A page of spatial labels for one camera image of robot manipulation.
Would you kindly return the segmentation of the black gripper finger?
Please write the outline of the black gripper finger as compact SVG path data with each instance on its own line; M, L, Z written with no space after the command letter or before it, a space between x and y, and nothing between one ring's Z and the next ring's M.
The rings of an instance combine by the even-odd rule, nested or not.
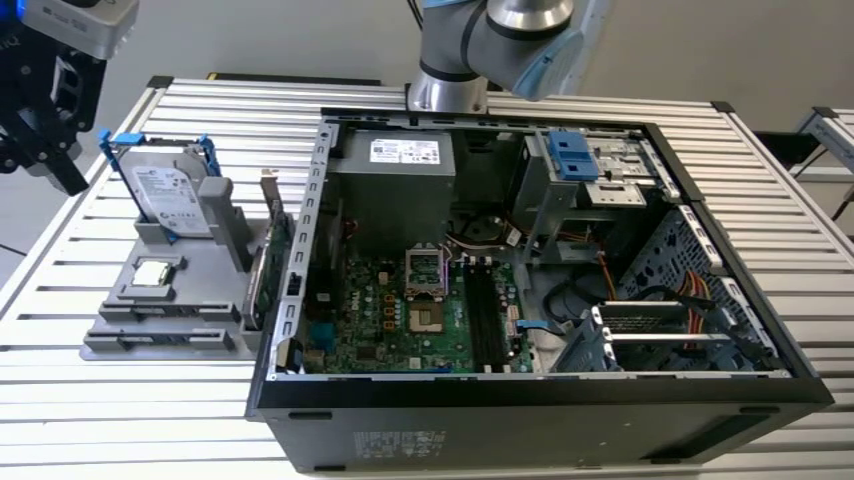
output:
M57 188L67 195L78 195L89 188L89 182L75 165L81 153L78 134L89 132L94 127L107 61L89 54L61 54L57 66L53 100L59 119L59 135L53 175Z
M77 137L63 125L35 129L15 103L2 103L2 139L10 160L35 178L47 180L69 196L81 193L81 170L74 157L81 153Z

